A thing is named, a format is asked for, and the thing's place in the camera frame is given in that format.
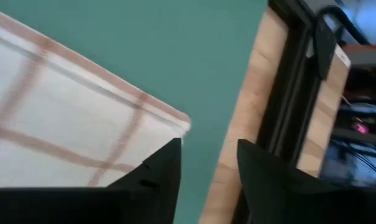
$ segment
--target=green wall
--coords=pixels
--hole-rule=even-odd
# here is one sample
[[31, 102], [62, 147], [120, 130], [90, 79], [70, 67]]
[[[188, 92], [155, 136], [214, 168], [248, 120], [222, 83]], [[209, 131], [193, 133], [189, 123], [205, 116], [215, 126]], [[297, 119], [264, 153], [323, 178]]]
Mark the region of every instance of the green wall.
[[175, 223], [197, 223], [265, 0], [0, 0], [0, 11], [187, 113]]

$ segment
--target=teal wall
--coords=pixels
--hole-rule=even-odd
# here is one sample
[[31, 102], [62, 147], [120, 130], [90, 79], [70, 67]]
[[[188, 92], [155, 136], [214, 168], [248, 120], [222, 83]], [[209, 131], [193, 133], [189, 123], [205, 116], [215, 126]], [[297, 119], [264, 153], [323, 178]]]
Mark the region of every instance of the teal wall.
[[187, 113], [175, 223], [197, 223], [265, 0], [0, 0], [0, 11]]

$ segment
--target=brown stripe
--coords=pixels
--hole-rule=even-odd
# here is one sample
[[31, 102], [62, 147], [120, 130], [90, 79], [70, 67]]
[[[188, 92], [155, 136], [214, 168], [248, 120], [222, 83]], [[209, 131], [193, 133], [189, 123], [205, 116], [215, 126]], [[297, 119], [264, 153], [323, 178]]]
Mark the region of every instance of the brown stripe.
[[44, 39], [39, 44], [40, 52], [35, 57], [27, 59], [26, 68], [22, 71], [22, 75], [19, 75], [19, 78], [9, 87], [9, 91], [4, 95], [0, 104], [0, 126], [6, 123], [10, 116], [15, 113], [22, 99], [33, 87], [39, 76], [38, 70], [40, 65], [45, 60], [51, 44], [50, 39]]
[[108, 166], [116, 162], [122, 153], [127, 148], [133, 134], [138, 130], [138, 126], [143, 117], [143, 105], [147, 100], [148, 95], [145, 93], [140, 94], [137, 99], [136, 108], [131, 118], [130, 124], [127, 126], [126, 131], [120, 136], [115, 147], [113, 148], [111, 154], [108, 156], [104, 163], [104, 166], [100, 167], [93, 175], [91, 180], [88, 182], [88, 186], [97, 186], [102, 176], [105, 174], [106, 170], [109, 169]]
[[[6, 16], [0, 12], [0, 27], [3, 29], [8, 30], [9, 32], [29, 41], [33, 42], [37, 45], [42, 43], [44, 39], [47, 39], [46, 36], [42, 35], [41, 33], [31, 29], [30, 27], [21, 24], [20, 22], [14, 20], [13, 18]], [[85, 70], [97, 75], [102, 80], [112, 84], [113, 86], [117, 87], [117, 89], [125, 91], [129, 94], [134, 96], [138, 96], [142, 94], [139, 88], [129, 84], [128, 82], [124, 81], [120, 77], [112, 74], [111, 72], [107, 71], [106, 69], [102, 68], [101, 66], [97, 65], [96, 63], [90, 61], [89, 59], [83, 57], [82, 55], [74, 52], [66, 48], [65, 46], [61, 45], [56, 41], [53, 42], [53, 47], [51, 48], [51, 52], [71, 61], [72, 63], [84, 68]], [[179, 120], [185, 121], [190, 123], [190, 119], [188, 115], [174, 109], [173, 107], [161, 102], [160, 100], [156, 99], [153, 96], [148, 96], [147, 103], [155, 108], [159, 108], [165, 113], [168, 113]]]
[[91, 159], [87, 156], [81, 156], [76, 152], [60, 146], [56, 146], [55, 144], [49, 143], [47, 141], [43, 141], [32, 136], [18, 133], [17, 131], [11, 131], [4, 128], [0, 128], [0, 139], [13, 142], [32, 151], [45, 153], [57, 159], [71, 162], [80, 166], [104, 167], [106, 165], [108, 169], [120, 170], [123, 172], [130, 172], [134, 169], [133, 166], [126, 164], [106, 164], [103, 161]]

